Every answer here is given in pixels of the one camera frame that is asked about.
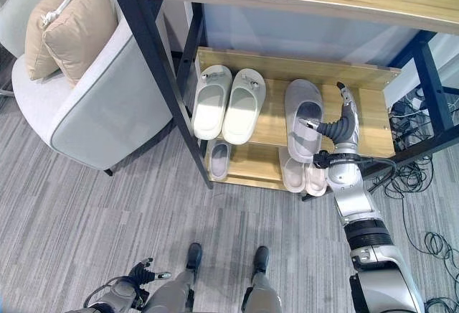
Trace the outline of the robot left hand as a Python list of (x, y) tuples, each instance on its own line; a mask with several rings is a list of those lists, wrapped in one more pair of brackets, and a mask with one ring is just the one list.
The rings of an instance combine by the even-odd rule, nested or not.
[(151, 257), (145, 258), (138, 262), (129, 272), (128, 276), (131, 277), (139, 286), (149, 284), (156, 280), (170, 279), (172, 274), (168, 271), (152, 272), (148, 268), (153, 263)]

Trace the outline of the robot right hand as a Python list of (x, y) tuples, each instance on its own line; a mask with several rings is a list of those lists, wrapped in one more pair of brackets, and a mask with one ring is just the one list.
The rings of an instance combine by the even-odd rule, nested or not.
[(332, 123), (318, 122), (310, 118), (300, 118), (299, 122), (309, 129), (332, 140), (333, 144), (346, 143), (358, 147), (359, 119), (356, 102), (351, 90), (342, 82), (336, 83), (343, 100), (341, 117)]

